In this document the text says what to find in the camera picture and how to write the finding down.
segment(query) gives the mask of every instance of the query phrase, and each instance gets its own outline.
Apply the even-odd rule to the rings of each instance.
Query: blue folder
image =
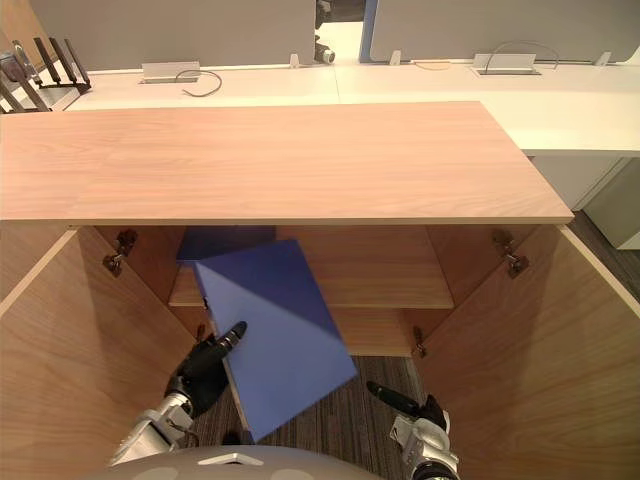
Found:
[[[216,331],[247,332],[227,361],[259,441],[357,371],[295,240],[195,262]]]

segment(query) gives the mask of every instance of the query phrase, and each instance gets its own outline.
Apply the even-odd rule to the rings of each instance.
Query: cabinet hinge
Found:
[[[415,340],[415,346],[411,353],[417,354],[420,358],[426,357],[427,349],[423,345],[425,338],[420,327],[413,327],[413,339]]]
[[[106,255],[102,259],[102,265],[104,265],[114,277],[118,277],[122,273],[122,260],[129,256],[137,239],[138,233],[135,230],[123,230],[116,238],[115,255]]]
[[[511,233],[506,230],[494,230],[492,238],[500,255],[507,261],[507,273],[511,278],[516,278],[529,267],[527,257],[513,253],[513,235]]]

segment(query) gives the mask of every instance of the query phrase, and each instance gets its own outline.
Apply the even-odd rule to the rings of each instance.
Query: white cabinet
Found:
[[[572,210],[579,210],[604,186],[600,182],[618,163],[617,156],[541,155],[531,162]]]

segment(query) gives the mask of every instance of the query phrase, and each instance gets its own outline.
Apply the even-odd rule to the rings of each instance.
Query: wood grain surface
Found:
[[[640,305],[566,228],[518,249],[417,361],[453,420],[462,478],[638,478]]]
[[[453,302],[460,305],[500,264],[503,251],[493,242],[493,232],[513,237],[515,250],[535,225],[433,225],[427,227],[433,249],[447,279]]]
[[[142,281],[166,304],[178,273],[176,255],[182,242],[185,227],[105,225],[97,227],[105,240],[112,246],[112,251],[105,252],[105,255],[114,253],[118,243],[116,241],[118,234],[128,228],[133,228],[138,234],[138,238],[124,263],[133,268]]]
[[[333,307],[451,308],[424,226],[278,227],[298,241]]]
[[[0,322],[2,478],[102,468],[193,344],[131,269],[102,266],[95,229],[67,238]]]
[[[0,300],[65,232],[59,224],[0,222]]]
[[[486,224],[572,218],[479,102],[53,112],[1,121],[6,219]]]
[[[181,265],[169,296],[170,307],[204,308],[202,293],[196,280],[196,272],[187,265]]]
[[[204,309],[204,305],[200,307],[169,307],[169,310],[180,320],[180,323],[193,338],[197,338],[200,325],[204,325],[204,337],[214,333],[209,314]]]
[[[410,357],[400,328],[400,311],[382,308],[332,308],[331,316],[351,355]]]

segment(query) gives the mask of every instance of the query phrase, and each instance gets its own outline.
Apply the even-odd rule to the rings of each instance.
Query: gray carpet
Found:
[[[373,380],[422,402],[421,382],[410,359],[354,357],[360,375],[283,425],[260,445],[296,447],[332,455],[390,480],[403,479],[398,445],[389,438],[395,412],[366,388]],[[227,391],[194,430],[200,445],[219,445],[225,432],[242,429]]]

